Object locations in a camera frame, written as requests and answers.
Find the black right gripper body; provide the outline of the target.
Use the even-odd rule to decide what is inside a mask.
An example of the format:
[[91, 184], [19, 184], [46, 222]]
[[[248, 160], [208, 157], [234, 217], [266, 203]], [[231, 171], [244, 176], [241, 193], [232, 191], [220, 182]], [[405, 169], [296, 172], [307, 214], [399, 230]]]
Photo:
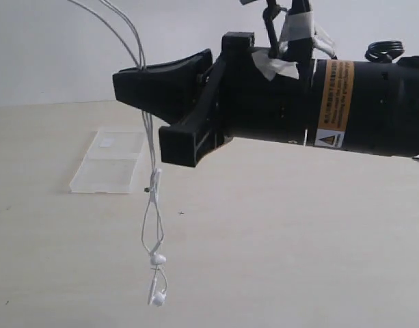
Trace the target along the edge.
[[245, 138], [313, 146], [312, 41], [296, 40], [285, 51], [256, 46], [252, 32], [221, 39], [225, 61], [217, 93], [217, 130]]

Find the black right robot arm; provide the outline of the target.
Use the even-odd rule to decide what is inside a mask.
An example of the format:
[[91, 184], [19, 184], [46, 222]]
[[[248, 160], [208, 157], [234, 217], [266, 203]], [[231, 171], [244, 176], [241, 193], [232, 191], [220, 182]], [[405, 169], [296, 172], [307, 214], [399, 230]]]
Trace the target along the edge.
[[195, 167], [235, 137], [359, 152], [419, 155], [419, 56], [397, 62], [302, 57], [296, 79], [266, 77], [266, 48], [228, 32], [221, 53], [116, 72], [117, 101], [164, 121], [164, 163]]

